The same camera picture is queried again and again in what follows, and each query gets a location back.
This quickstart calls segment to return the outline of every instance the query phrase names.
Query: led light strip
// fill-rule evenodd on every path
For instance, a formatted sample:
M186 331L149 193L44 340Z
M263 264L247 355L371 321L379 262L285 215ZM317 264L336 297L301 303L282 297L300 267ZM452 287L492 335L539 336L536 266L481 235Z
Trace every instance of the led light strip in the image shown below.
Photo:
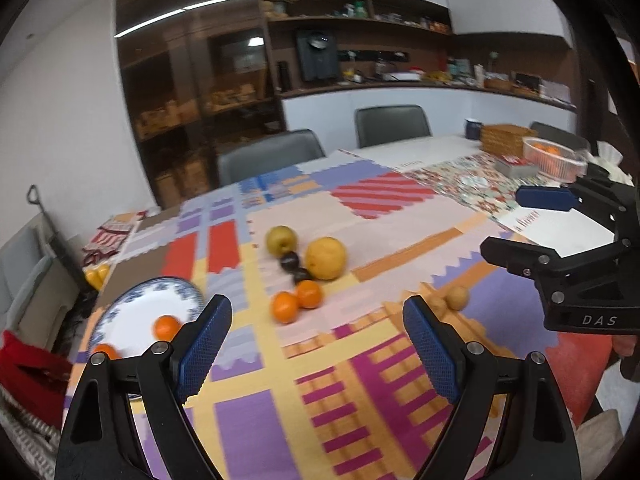
M146 22L142 22L142 23L139 23L137 25L134 25L133 27L128 28L127 30L123 30L122 32L119 32L118 34L116 34L114 36L114 38L121 38L124 35L129 34L130 32L133 32L134 30L138 30L139 28L146 27L147 25L151 25L152 23L159 22L160 20L164 20L165 18L169 18L171 16L175 16L176 14L180 14L181 12L184 12L185 10L197 9L199 7L204 7L204 6L212 5L212 4L219 4L221 2L228 2L228 1L231 1L231 0L209 0L208 2L200 2L199 4L193 4L193 5L190 5L190 6L183 7L181 9L172 10L171 12L168 12L166 14L162 14L161 16L156 16L155 18L151 18L150 20L147 20Z

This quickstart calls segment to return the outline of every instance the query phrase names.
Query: small red and gray box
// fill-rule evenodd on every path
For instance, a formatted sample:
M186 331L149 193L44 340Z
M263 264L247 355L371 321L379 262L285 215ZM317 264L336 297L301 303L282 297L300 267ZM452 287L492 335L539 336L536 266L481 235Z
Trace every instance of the small red and gray box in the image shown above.
M494 168L508 178L529 178L538 174L535 164L513 155L498 156Z

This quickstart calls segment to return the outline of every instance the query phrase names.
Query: hand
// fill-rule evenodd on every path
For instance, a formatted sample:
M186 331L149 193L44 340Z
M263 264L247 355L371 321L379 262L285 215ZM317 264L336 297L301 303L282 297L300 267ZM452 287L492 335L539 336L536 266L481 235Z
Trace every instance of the hand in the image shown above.
M631 357L638 343L637 335L615 335L611 339L613 349L620 357Z

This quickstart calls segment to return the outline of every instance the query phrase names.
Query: blue gripper pad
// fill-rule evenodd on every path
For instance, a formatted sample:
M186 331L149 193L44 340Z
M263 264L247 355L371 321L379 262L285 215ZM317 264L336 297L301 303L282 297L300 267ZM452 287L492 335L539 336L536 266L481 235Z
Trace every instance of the blue gripper pad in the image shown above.
M516 202L522 207L570 211L579 202L565 187L520 186L515 193Z
M231 302L225 296L217 294L209 301L198 319L192 322L195 329L191 334L193 342L184 352L177 369L175 396L181 403L184 404L188 397L197 395L200 391L229 332L231 319ZM192 323L185 324L180 331Z
M465 374L465 358L459 346L462 339L452 326L438 320L420 296L404 302L402 320L438 395L451 404L457 402Z

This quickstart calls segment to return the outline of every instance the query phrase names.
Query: blue textured pad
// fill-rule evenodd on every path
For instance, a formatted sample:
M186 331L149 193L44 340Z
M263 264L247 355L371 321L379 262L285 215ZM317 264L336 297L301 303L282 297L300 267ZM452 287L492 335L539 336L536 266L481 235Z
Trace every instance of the blue textured pad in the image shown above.
M579 204L565 187L520 186L515 193L518 205L554 211L570 211Z
M460 389L456 381L456 365L412 298L404 302L402 320L438 395L445 397L451 404L457 402Z
M231 302L227 298L218 305L209 322L195 337L178 370L178 388L175 395L181 403L197 395L207 378L216 355L231 327Z

